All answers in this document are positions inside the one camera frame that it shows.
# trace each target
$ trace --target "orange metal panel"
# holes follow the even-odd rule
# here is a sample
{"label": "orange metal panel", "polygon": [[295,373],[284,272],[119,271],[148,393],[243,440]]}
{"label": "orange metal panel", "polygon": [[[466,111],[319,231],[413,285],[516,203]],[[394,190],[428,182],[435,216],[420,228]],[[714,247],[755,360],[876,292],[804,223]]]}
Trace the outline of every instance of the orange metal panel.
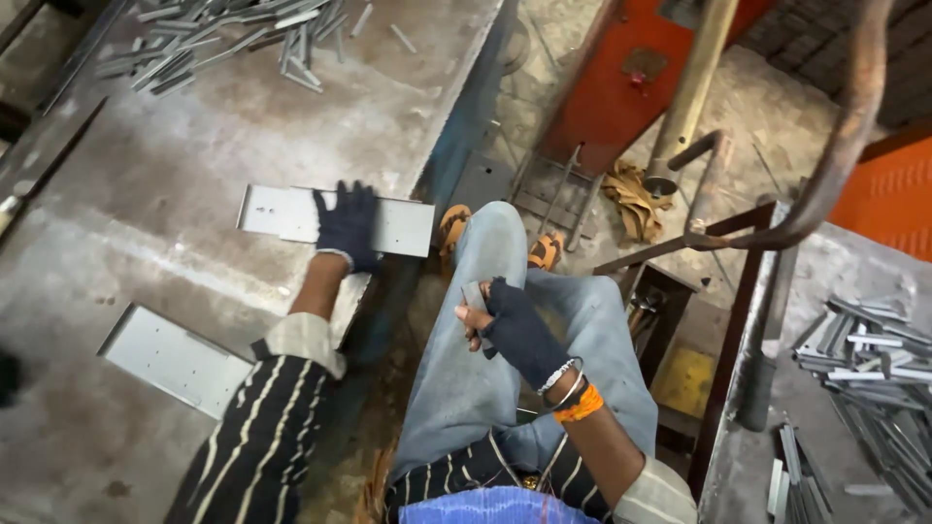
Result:
{"label": "orange metal panel", "polygon": [[858,163],[829,221],[932,262],[932,138]]}
{"label": "orange metal panel", "polygon": [[[579,143],[582,168],[604,172],[673,99],[686,63],[692,31],[657,14],[661,0],[607,0],[583,44],[584,64],[577,81],[564,95],[541,140],[539,152],[558,162],[569,159]],[[742,0],[734,16],[732,43],[774,0]],[[650,48],[666,56],[664,70],[641,86],[622,72],[635,48]]]}

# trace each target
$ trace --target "rolled-up sleeve cuff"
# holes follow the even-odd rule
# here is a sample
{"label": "rolled-up sleeve cuff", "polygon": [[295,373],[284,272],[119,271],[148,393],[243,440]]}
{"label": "rolled-up sleeve cuff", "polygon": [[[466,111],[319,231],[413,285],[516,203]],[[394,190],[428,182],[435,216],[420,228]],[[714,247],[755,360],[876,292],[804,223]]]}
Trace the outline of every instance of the rolled-up sleeve cuff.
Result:
{"label": "rolled-up sleeve cuff", "polygon": [[346,359],[330,340],[330,324],[310,313],[292,313],[253,344],[257,360],[289,355],[306,358],[324,367],[336,379],[346,373]]}
{"label": "rolled-up sleeve cuff", "polygon": [[634,484],[615,505],[618,522],[695,524],[696,503],[686,482],[666,464],[647,457]]}

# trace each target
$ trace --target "light blue jeans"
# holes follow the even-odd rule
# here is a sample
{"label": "light blue jeans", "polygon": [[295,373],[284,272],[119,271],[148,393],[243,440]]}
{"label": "light blue jeans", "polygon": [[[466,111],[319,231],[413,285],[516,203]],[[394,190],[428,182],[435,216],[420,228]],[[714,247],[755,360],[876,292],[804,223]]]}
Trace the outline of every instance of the light blue jeans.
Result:
{"label": "light blue jeans", "polygon": [[634,443],[653,456],[657,405],[644,385],[628,333],[618,285],[608,277],[569,277],[527,269],[527,236],[517,210],[504,202],[484,206],[457,242],[456,272],[424,349],[408,400],[390,479],[465,448],[490,428],[503,431],[509,464],[542,471],[563,428],[549,414],[517,425],[520,376],[501,355],[472,353],[453,309],[460,288],[502,276],[524,288],[541,307],[567,322],[567,351],[581,356],[584,373]]}

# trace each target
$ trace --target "curved metal handle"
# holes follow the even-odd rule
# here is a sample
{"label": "curved metal handle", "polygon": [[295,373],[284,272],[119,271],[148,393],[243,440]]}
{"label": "curved metal handle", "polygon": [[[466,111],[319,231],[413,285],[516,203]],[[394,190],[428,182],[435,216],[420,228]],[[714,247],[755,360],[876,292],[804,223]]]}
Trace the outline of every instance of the curved metal handle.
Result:
{"label": "curved metal handle", "polygon": [[710,202],[715,198],[722,175],[728,170],[734,149],[727,131],[713,131],[670,159],[667,166],[679,171],[712,150],[712,158],[699,181],[686,219],[683,239],[687,246],[699,251],[723,247],[776,251],[798,244],[825,221],[842,195],[880,110],[886,77],[886,24],[892,5],[893,0],[865,0],[861,5],[857,25],[852,31],[848,81],[841,111],[812,177],[786,220],[779,225],[730,239],[706,235],[712,211]]}

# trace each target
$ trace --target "gloved hand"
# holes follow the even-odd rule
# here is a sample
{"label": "gloved hand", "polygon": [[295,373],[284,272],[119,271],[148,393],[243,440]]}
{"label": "gloved hand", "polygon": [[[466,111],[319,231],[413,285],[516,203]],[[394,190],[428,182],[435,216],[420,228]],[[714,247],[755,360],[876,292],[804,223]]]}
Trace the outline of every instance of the gloved hand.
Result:
{"label": "gloved hand", "polygon": [[350,273],[371,273],[378,267],[378,257],[372,249],[372,234],[376,222],[376,193],[358,180],[352,192],[342,180],[336,185],[336,206],[328,210],[319,189],[312,189],[321,224],[317,239],[318,253],[336,253],[349,262]]}
{"label": "gloved hand", "polygon": [[487,296],[488,313],[457,306],[457,317],[466,324],[470,351],[479,351],[479,336],[488,338],[508,364],[538,393],[571,365],[569,355],[556,341],[524,290],[505,283],[502,277],[480,285]]}

